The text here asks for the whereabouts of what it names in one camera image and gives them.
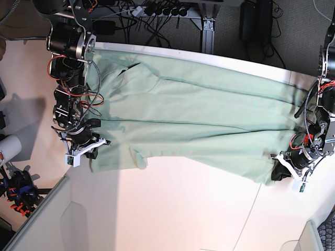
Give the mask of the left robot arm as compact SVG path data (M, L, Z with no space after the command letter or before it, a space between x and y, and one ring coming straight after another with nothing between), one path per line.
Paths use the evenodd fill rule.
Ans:
M318 78L310 88L295 118L304 116L305 131L293 135L287 151L272 155L277 163L273 181L292 177L306 182L319 162L334 154L334 21L320 47Z

